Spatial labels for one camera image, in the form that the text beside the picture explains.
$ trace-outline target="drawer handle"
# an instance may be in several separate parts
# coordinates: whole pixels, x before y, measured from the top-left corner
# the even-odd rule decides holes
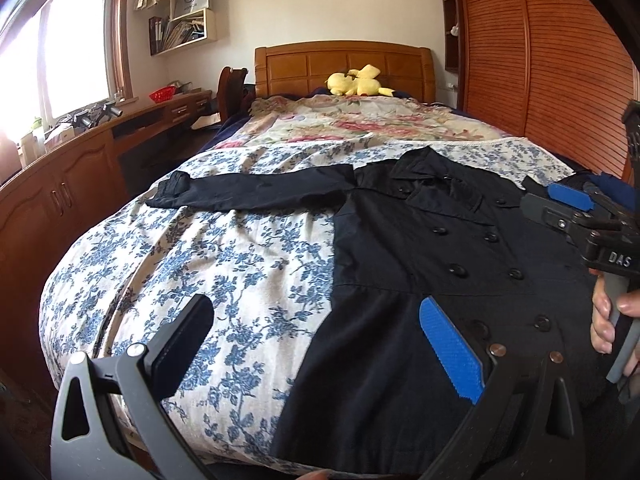
[[[51,195],[53,197],[53,202],[55,202],[56,206],[58,207],[58,211],[60,213],[60,216],[62,216],[65,213],[65,210],[62,207],[62,204],[60,203],[60,200],[58,199],[58,194],[55,191],[52,191]]]
[[[63,182],[60,186],[62,187],[62,195],[64,196],[66,206],[73,207],[74,202],[71,200],[71,193],[69,193],[69,190],[66,188],[66,184]]]

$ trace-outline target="headboard panel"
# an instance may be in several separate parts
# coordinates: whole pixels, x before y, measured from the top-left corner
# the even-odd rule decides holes
[[[307,95],[335,72],[378,67],[383,87],[435,101],[431,50],[377,41],[311,41],[255,49],[256,96]]]

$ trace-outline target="window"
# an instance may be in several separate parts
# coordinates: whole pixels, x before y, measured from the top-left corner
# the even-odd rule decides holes
[[[18,141],[113,96],[110,0],[48,0],[0,56],[0,129]]]

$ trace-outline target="blue gripper pad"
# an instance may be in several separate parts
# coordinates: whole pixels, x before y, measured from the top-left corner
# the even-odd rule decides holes
[[[420,326],[458,395],[478,402],[484,390],[481,362],[433,297],[420,304]]]
[[[594,207],[593,200],[589,195],[573,187],[564,186],[563,184],[550,184],[546,190],[552,200],[570,205],[580,211],[591,211]]]

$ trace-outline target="wooden chair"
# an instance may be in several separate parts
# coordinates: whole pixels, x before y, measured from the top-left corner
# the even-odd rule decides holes
[[[218,83],[218,111],[224,123],[229,117],[248,109],[244,98],[244,79],[248,74],[245,68],[233,69],[225,66]]]

